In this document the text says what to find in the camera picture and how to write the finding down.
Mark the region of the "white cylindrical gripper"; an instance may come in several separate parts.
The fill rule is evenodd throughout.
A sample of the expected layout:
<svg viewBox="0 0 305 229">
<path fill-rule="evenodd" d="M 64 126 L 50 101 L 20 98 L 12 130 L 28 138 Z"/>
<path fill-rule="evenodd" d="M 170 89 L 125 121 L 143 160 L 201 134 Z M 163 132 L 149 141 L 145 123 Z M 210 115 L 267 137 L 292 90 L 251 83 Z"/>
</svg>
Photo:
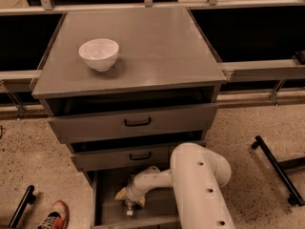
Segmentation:
<svg viewBox="0 0 305 229">
<path fill-rule="evenodd" d="M 146 191 L 141 190 L 135 185 L 135 177 L 131 184 L 128 183 L 127 187 L 123 187 L 116 195 L 115 200 L 125 200 L 128 198 L 133 201 L 135 204 L 139 205 L 141 208 L 145 207 L 145 196 Z"/>
</svg>

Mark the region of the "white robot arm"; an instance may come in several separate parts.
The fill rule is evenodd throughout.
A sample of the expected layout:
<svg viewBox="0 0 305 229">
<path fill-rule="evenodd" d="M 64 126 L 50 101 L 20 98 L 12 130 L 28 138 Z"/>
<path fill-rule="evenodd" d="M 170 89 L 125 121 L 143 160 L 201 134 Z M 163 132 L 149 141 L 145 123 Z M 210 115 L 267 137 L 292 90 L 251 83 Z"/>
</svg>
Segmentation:
<svg viewBox="0 0 305 229">
<path fill-rule="evenodd" d="M 171 187 L 182 229 L 235 229 L 221 193 L 231 176 L 225 157 L 195 143 L 182 143 L 173 149 L 169 169 L 145 169 L 115 198 L 126 202 L 131 216 L 134 205 L 145 205 L 150 190 Z"/>
</svg>

